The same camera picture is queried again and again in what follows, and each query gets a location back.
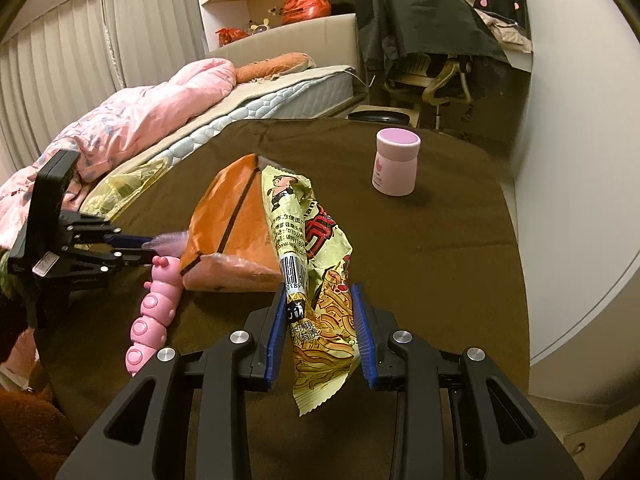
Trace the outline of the beige curtain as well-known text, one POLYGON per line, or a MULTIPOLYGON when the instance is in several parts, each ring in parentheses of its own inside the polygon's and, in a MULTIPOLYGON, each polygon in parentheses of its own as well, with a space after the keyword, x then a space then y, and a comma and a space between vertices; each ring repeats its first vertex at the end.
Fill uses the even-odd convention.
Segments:
POLYGON ((204 55, 198 0, 67 0, 1 46, 1 154, 27 166, 114 92, 204 55))

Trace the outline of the pink quilt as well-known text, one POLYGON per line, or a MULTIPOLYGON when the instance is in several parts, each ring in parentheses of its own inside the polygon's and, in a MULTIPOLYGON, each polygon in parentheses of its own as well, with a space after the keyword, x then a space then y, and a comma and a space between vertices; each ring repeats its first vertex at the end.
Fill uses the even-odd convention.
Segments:
POLYGON ((39 170, 61 150, 79 153, 63 207, 76 210, 93 182, 223 100, 236 85, 225 58, 204 58, 156 86, 117 91, 66 126, 31 165, 1 185, 1 247, 14 245, 29 213, 39 170))

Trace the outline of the black round stool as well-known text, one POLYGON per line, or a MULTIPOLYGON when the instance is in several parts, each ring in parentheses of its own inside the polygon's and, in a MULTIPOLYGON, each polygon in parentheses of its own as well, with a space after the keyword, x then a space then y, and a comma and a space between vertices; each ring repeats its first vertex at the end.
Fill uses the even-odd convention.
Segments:
POLYGON ((376 122, 392 126, 408 126, 410 117, 406 113, 394 110, 355 110, 347 118, 356 122, 376 122))

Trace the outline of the beige bed headboard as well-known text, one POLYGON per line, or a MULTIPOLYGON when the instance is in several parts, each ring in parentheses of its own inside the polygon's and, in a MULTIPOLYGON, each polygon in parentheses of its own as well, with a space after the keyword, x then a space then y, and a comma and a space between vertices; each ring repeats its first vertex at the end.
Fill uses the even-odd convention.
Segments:
POLYGON ((356 14, 342 14, 282 25, 210 51, 236 67, 290 52, 306 53, 317 66, 347 65, 361 76, 356 14))

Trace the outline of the yellow plastic trash bag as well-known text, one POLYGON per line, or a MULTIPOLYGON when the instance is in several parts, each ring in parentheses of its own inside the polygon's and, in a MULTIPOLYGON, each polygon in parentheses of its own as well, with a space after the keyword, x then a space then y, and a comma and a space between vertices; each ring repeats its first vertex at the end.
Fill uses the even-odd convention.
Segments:
POLYGON ((87 195, 79 211, 89 216, 115 220, 168 169, 168 159, 162 157, 123 174, 110 174, 87 195))

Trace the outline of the pink bear candy wrapper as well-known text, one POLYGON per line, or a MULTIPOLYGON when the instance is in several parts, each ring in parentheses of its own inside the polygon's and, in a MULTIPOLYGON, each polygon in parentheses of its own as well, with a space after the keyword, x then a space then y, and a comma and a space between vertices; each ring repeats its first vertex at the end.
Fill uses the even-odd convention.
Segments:
POLYGON ((143 243, 142 248, 152 250, 158 256, 180 258, 186 251, 188 240, 189 233, 186 231, 164 233, 154 236, 152 240, 143 243))

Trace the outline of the orange pillow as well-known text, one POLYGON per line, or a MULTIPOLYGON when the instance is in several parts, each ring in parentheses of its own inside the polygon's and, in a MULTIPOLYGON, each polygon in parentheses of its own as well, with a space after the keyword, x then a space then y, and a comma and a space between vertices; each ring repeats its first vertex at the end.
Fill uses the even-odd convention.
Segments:
POLYGON ((235 70, 235 79, 238 84, 245 84, 258 79, 296 74, 315 67, 314 59, 308 54, 290 52, 238 67, 235 70))

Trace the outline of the orange snack bag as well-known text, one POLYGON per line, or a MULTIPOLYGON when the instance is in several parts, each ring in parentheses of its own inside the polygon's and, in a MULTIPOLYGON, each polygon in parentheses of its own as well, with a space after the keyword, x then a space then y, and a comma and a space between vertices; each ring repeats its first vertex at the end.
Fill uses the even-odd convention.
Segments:
POLYGON ((273 292, 282 274, 262 204, 262 160, 221 169, 195 207, 180 258, 191 292, 273 292))

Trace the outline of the white quilted mattress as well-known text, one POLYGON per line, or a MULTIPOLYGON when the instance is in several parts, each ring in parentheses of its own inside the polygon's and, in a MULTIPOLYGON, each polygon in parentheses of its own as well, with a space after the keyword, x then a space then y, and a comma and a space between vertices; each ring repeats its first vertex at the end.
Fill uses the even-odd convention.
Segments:
POLYGON ((165 157, 173 167, 232 122, 244 119, 297 119, 329 116, 355 96, 355 70, 347 65, 308 68, 302 72, 239 84, 221 102, 157 144, 110 172, 112 177, 165 157))

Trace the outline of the yellow noodle snack bag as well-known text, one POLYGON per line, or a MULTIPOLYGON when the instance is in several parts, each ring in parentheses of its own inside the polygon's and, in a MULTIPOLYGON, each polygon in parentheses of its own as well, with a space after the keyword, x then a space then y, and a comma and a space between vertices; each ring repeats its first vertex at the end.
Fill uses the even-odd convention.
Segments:
POLYGON ((284 279, 293 396, 306 415, 332 398, 359 363, 348 287, 352 245, 301 174, 265 166, 262 206, 284 279))

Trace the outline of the pink lidded jar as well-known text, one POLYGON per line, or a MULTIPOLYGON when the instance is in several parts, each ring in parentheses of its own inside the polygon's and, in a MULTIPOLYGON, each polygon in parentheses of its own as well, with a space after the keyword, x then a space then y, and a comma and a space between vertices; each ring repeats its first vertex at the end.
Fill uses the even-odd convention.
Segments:
POLYGON ((383 128, 376 134, 372 185, 387 196, 411 194, 416 185, 421 138, 404 128, 383 128))

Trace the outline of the pink caterpillar toy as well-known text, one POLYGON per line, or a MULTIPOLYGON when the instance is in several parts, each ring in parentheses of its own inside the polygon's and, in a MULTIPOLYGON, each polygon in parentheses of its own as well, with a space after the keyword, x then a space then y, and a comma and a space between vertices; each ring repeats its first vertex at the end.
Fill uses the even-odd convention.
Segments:
POLYGON ((180 304, 183 282, 180 259, 171 256, 152 258, 151 279, 144 284, 139 316, 130 327, 131 346, 125 354, 126 370, 130 376, 165 347, 168 327, 175 319, 180 304))

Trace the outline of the red plastic bag on shelf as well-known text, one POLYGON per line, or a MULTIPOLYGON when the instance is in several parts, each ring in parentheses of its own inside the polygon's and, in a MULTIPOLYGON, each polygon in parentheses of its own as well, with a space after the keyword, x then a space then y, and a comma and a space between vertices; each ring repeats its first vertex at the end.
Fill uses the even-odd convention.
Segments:
POLYGON ((326 18, 331 15, 331 11, 329 0, 285 0, 281 13, 282 24, 326 18))

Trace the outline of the office chair with dark cover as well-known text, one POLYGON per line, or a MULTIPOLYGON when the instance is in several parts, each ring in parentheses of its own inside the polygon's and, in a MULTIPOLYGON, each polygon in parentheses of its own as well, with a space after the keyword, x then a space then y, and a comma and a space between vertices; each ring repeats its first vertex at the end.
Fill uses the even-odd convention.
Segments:
POLYGON ((509 61, 465 0, 355 0, 360 56, 374 105, 474 104, 509 71, 509 61))

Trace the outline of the brown table cloth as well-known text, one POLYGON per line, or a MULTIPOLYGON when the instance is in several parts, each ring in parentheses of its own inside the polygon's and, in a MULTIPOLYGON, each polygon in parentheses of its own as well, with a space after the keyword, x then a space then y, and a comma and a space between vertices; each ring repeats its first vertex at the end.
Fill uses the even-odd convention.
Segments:
MULTIPOLYGON (((258 154, 312 182, 352 244, 351 282, 375 307, 433 347, 485 349, 524 393, 529 330, 518 242, 491 158, 473 144, 423 131, 416 188, 393 198, 371 184, 378 126, 346 119, 247 120, 179 162, 116 220, 129 234, 186 230, 216 173, 258 154)), ((82 436, 129 380, 124 355, 144 295, 143 268, 80 292, 38 349, 63 413, 82 436)), ((270 294, 186 292, 170 326, 179 352, 204 350, 240 328, 270 294)), ((292 396, 287 339, 270 393, 247 393, 253 479, 388 479, 396 396, 374 392, 360 367, 303 417, 292 396)))

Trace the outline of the small red bag on shelf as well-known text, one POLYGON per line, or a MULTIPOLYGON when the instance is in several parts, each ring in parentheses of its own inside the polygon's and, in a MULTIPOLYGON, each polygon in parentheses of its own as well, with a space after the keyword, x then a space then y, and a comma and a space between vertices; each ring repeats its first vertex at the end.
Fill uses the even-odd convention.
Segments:
POLYGON ((216 35, 221 47, 224 47, 227 44, 232 44, 232 42, 239 41, 250 36, 250 34, 246 30, 234 27, 223 27, 221 29, 218 29, 216 31, 216 35))

